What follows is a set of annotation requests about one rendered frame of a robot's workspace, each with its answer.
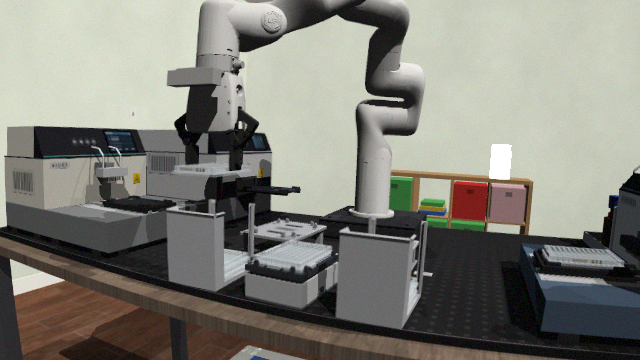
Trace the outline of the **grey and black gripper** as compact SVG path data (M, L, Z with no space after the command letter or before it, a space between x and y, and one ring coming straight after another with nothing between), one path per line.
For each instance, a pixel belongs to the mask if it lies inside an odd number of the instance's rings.
M186 113L174 122L183 145L186 145L186 165L199 164L199 145L196 143L202 133L227 134L232 143L229 170L241 170L243 147L259 126L259 122L245 111L243 79L238 74L222 73L221 86L190 87ZM242 121L242 129L239 129L239 121Z

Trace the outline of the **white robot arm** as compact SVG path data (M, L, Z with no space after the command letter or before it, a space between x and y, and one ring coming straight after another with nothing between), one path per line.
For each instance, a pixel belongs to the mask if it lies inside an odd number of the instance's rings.
M383 135L416 132L425 89L423 69L400 63L410 22L403 0L274 0L268 4L206 0L199 13L196 67L168 70L167 86L221 86L222 73L239 74L245 67L239 52L272 44L337 14L346 21L378 27L369 40L366 91L404 99L368 99L355 111L355 206L349 214L390 218L394 216L389 210L392 151Z

